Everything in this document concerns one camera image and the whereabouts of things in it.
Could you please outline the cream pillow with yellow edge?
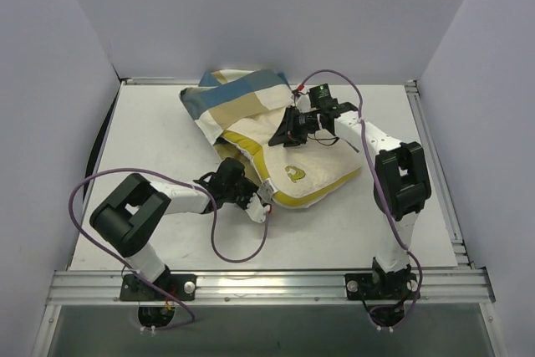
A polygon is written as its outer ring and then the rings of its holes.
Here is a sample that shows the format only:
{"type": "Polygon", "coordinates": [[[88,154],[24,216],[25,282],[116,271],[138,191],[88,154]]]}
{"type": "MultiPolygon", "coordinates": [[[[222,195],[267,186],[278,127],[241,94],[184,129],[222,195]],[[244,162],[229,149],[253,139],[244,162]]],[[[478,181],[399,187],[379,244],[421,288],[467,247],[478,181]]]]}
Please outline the cream pillow with yellow edge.
{"type": "Polygon", "coordinates": [[[307,208],[356,177],[363,165],[355,150],[341,141],[332,146],[310,141],[304,145],[270,146],[284,109],[245,116],[216,109],[227,149],[258,185],[270,181],[274,201],[286,208],[307,208]]]}

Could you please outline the blue tan white checked pillowcase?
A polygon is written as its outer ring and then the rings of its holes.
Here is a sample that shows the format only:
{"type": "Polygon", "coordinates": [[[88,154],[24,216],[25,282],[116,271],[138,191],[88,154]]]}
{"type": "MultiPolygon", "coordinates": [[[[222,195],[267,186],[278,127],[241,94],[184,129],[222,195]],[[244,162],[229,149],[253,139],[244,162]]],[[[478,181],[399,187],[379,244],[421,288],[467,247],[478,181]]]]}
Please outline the blue tan white checked pillowcase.
{"type": "Polygon", "coordinates": [[[271,69],[219,70],[203,75],[180,101],[210,145],[226,142],[248,159],[262,151],[293,104],[285,76],[271,69]]]}

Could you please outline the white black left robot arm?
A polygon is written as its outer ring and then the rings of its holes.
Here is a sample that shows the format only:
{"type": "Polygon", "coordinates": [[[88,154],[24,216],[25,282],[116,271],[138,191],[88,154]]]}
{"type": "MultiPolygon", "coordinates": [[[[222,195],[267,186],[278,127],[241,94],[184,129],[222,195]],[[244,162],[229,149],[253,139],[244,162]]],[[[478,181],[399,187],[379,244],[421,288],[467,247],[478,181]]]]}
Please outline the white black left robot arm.
{"type": "Polygon", "coordinates": [[[139,289],[159,299],[169,289],[167,266],[150,245],[165,215],[218,211],[226,204],[241,208],[253,222],[264,224],[271,206],[258,195],[259,186],[245,175],[245,166],[226,158],[216,171],[176,184],[150,181],[130,173],[93,211],[90,226],[137,272],[139,289]]]}

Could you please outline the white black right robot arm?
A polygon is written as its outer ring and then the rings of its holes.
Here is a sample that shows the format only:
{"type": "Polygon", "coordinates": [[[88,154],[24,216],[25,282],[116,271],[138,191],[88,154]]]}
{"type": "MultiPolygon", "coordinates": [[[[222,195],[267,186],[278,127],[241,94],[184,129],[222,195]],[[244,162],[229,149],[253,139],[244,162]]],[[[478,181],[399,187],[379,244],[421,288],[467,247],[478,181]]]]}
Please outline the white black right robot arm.
{"type": "Polygon", "coordinates": [[[374,257],[376,272],[370,278],[370,286],[376,295],[388,298],[400,288],[398,273],[410,270],[414,226],[431,197],[423,147],[415,141],[397,140],[366,121],[362,104],[340,103],[327,84],[311,88],[308,98],[311,110],[287,107],[268,144],[299,146],[309,136],[326,130],[364,153],[374,183],[375,203],[389,226],[384,244],[374,257]]]}

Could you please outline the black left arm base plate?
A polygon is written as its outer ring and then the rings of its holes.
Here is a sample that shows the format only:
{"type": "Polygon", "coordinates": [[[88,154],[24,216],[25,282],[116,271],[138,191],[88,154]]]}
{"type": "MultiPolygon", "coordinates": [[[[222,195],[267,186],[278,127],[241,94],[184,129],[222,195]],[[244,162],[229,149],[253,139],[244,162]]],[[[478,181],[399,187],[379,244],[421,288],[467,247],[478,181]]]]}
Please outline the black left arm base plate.
{"type": "Polygon", "coordinates": [[[193,273],[163,273],[152,285],[134,274],[122,279],[119,300],[125,302],[151,302],[170,300],[167,294],[180,301],[192,301],[196,294],[197,276],[193,273]]]}

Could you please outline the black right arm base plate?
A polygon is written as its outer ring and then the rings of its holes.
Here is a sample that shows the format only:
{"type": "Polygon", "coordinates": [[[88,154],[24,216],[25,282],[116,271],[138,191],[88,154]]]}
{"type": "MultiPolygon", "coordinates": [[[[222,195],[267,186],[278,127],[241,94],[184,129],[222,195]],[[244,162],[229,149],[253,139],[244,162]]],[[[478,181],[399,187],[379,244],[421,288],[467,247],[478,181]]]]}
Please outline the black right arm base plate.
{"type": "Polygon", "coordinates": [[[417,276],[406,268],[395,273],[346,273],[344,281],[349,300],[406,301],[414,295],[417,276]]]}

